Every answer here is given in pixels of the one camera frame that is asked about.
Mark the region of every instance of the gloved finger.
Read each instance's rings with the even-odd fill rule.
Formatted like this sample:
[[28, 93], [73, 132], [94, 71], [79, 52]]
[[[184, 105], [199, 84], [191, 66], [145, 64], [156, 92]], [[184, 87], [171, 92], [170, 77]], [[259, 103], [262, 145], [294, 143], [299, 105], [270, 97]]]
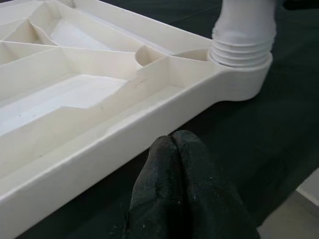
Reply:
[[135, 182], [126, 238], [186, 238], [182, 184], [178, 150], [171, 137], [162, 136]]
[[258, 232], [235, 188], [189, 131], [172, 135], [180, 154], [193, 239], [257, 239]]

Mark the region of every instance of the white ribbed tube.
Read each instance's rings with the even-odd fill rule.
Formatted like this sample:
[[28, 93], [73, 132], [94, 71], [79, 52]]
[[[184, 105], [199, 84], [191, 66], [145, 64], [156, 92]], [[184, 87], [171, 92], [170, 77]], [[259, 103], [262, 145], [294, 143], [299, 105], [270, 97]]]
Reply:
[[264, 63], [276, 36], [275, 5], [276, 0], [223, 0], [208, 60], [231, 67]]

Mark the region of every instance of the white plastic part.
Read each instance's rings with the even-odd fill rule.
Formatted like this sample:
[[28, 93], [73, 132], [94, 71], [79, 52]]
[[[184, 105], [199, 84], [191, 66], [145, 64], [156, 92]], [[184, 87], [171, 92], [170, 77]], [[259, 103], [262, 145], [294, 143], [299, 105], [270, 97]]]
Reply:
[[207, 61], [210, 39], [97, 0], [14, 0], [0, 19], [1, 239], [212, 104], [254, 97], [272, 62]]
[[264, 63], [276, 35], [275, 0], [223, 0], [208, 59], [231, 67]]

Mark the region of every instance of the dark tabletop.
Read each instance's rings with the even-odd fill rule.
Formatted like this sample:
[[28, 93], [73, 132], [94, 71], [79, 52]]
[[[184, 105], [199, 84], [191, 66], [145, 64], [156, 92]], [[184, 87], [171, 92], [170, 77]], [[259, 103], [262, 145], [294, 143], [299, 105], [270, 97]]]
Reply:
[[[107, 0], [210, 37], [220, 0]], [[182, 129], [194, 132], [229, 174], [259, 225], [319, 166], [319, 9], [278, 1], [274, 63], [260, 94], [213, 105]], [[48, 216], [19, 239], [121, 238], [147, 152]]]

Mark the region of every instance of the white plastic tray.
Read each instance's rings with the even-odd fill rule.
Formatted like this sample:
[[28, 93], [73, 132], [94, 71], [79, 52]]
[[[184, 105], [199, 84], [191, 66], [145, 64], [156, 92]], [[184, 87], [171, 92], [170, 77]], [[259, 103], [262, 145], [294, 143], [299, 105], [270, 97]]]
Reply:
[[255, 96], [271, 55], [229, 68], [206, 61], [210, 45], [97, 0], [0, 4], [0, 238], [213, 103]]

